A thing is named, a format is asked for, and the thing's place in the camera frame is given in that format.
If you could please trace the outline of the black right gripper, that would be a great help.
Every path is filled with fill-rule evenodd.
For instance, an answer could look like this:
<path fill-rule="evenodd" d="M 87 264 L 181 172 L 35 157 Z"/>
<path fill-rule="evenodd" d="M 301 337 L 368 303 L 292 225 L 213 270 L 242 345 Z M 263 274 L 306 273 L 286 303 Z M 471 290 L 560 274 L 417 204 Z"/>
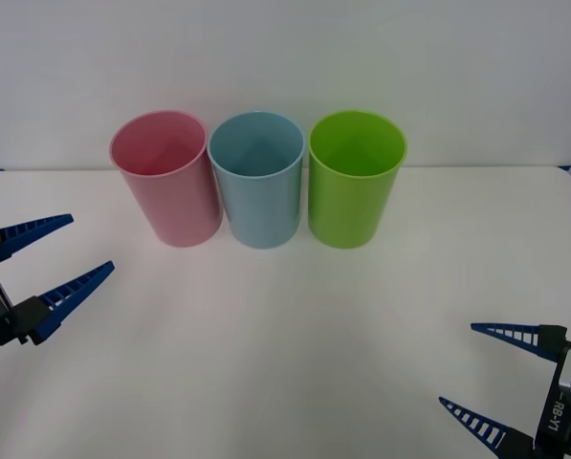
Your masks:
<path fill-rule="evenodd" d="M 542 359 L 561 364 L 571 344 L 567 328 L 559 325 L 476 322 L 471 329 L 477 333 L 506 342 Z M 497 458 L 571 457 L 571 404 L 559 388 L 558 365 L 541 412 L 535 441 L 529 435 L 481 415 L 444 397 L 440 404 L 476 440 Z"/>

